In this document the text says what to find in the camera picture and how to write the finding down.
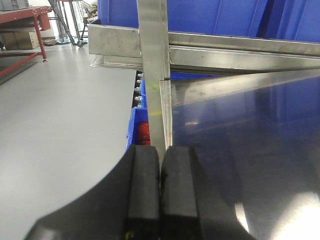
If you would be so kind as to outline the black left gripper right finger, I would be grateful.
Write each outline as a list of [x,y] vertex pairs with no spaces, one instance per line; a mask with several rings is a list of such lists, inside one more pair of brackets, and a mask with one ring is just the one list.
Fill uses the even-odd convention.
[[161,168],[162,240],[252,240],[193,148],[171,146]]

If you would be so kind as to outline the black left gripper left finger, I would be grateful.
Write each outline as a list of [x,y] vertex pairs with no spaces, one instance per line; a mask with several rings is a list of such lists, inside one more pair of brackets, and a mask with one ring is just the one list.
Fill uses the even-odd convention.
[[157,240],[160,231],[156,148],[132,144],[92,189],[41,217],[27,240]]

